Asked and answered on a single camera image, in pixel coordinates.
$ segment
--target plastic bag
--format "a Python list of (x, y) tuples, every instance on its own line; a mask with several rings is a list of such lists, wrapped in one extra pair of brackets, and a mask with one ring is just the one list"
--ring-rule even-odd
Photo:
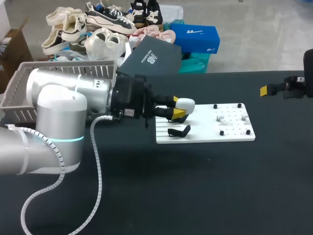
[(84, 56), (76, 51), (73, 50), (61, 50), (55, 53), (54, 60), (66, 61), (68, 60), (89, 60), (87, 56)]
[[(97, 36), (98, 33), (106, 31), (108, 30), (105, 28), (97, 29), (92, 36), (86, 40), (85, 45), (89, 45), (89, 47), (86, 47), (86, 52), (90, 60), (116, 60), (125, 52), (125, 42), (123, 40), (120, 40), (120, 43), (114, 44), (114, 46), (108, 46), (108, 39), (103, 41)], [(110, 35), (119, 36), (116, 33), (110, 33)]]

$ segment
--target white pegboard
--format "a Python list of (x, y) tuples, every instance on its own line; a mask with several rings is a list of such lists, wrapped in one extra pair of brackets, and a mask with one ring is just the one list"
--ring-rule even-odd
[[(231, 142), (231, 141), (254, 141), (255, 134), (247, 117), (246, 107), (241, 103), (241, 108), (236, 104), (214, 104), (196, 105), (195, 110), (185, 123), (168, 122), (166, 118), (156, 117), (156, 142), (163, 143), (203, 143), (203, 142)], [(170, 137), (167, 133), (169, 128), (184, 130), (187, 125), (191, 126), (191, 130), (185, 138)]]

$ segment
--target black sneaker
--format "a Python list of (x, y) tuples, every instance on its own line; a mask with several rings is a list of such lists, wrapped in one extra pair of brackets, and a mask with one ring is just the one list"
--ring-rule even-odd
[(103, 1), (101, 0), (101, 3), (103, 8), (108, 8), (108, 9), (111, 9), (111, 10), (115, 10), (114, 11), (114, 14), (117, 15), (117, 16), (125, 16), (127, 19), (129, 19), (131, 22), (134, 22), (134, 16), (132, 15), (132, 13), (128, 13), (128, 12), (124, 12), (122, 10), (122, 7), (120, 6), (115, 6), (115, 5), (112, 5), (112, 6), (105, 6), (105, 4), (103, 3)]
[(147, 19), (147, 4), (143, 0), (135, 0), (134, 3), (131, 3), (134, 16), (134, 24), (136, 28), (142, 28), (146, 26)]
[(149, 0), (147, 10), (147, 24), (157, 25), (160, 31), (163, 31), (163, 17), (157, 0)]
[(122, 34), (133, 34), (137, 30), (135, 24), (124, 16), (117, 16), (115, 9), (102, 7), (99, 10), (91, 4), (86, 3), (87, 26), (94, 25), (110, 29)]

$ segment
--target sneaker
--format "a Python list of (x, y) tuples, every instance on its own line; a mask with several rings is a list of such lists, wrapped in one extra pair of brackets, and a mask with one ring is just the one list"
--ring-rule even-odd
[(110, 30), (108, 30), (107, 28), (102, 28), (102, 29), (98, 29), (96, 30), (93, 34), (92, 37), (89, 37), (86, 42), (85, 42), (85, 48), (88, 51), (92, 51), (93, 48), (93, 43), (94, 43), (94, 39), (93, 37), (97, 37), (101, 40), (103, 40), (104, 42), (106, 42), (110, 35), (112, 34), (112, 32)]
[(63, 21), (62, 39), (73, 42), (79, 39), (81, 34), (87, 32), (85, 14), (72, 14)]
[[(105, 5), (103, 4), (102, 0), (101, 0), (101, 5), (103, 8), (105, 8)], [(134, 16), (132, 15), (132, 13), (124, 12), (122, 7), (112, 5), (112, 6), (108, 6), (107, 8), (111, 10), (115, 10), (116, 11), (115, 15), (125, 16), (128, 20), (130, 20), (131, 22), (134, 22)]]
[(174, 43), (176, 39), (176, 33), (170, 29), (164, 32), (151, 32), (149, 36), (160, 39), (162, 41), (166, 41), (168, 43)]
[(133, 16), (134, 16), (133, 22), (136, 28), (142, 28), (146, 26), (147, 4), (143, 0), (135, 0), (135, 2), (131, 3), (131, 7), (133, 10)]
[(147, 17), (147, 24), (157, 25), (160, 31), (163, 31), (163, 17), (157, 0), (149, 0), (147, 10), (149, 14)]
[(119, 51), (118, 53), (118, 57), (120, 57), (122, 54), (125, 53), (125, 44), (128, 42), (128, 37), (126, 37), (123, 34), (119, 34), (119, 33), (112, 33), (107, 41), (106, 41), (106, 45), (108, 48), (111, 49), (115, 49), (115, 48), (122, 48), (121, 51)]
[(45, 55), (53, 55), (69, 46), (62, 37), (61, 29), (53, 29), (47, 40), (42, 43), (41, 47)]
[(87, 24), (103, 27), (122, 34), (133, 34), (135, 24), (126, 17), (117, 16), (115, 9), (103, 7), (97, 10), (91, 2), (86, 4)]
[(46, 20), (49, 26), (56, 26), (62, 24), (68, 15), (80, 13), (83, 13), (81, 9), (58, 7), (54, 12), (46, 16)]
[(78, 53), (81, 53), (82, 55), (87, 55), (86, 48), (85, 48), (85, 42), (88, 39), (89, 33), (86, 35), (81, 36), (77, 41), (70, 42), (69, 48), (73, 51), (76, 51)]
[(153, 32), (159, 32), (158, 26), (150, 25), (148, 27), (137, 29), (136, 32), (129, 37), (131, 48), (137, 47), (146, 35), (150, 35)]

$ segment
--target plastic crate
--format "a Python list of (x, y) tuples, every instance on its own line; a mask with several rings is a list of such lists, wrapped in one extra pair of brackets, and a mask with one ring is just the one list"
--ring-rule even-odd
[(36, 122), (36, 109), (26, 101), (26, 85), (30, 73), (37, 68), (104, 77), (115, 85), (115, 61), (24, 62), (11, 78), (0, 103), (5, 119), (12, 123)]

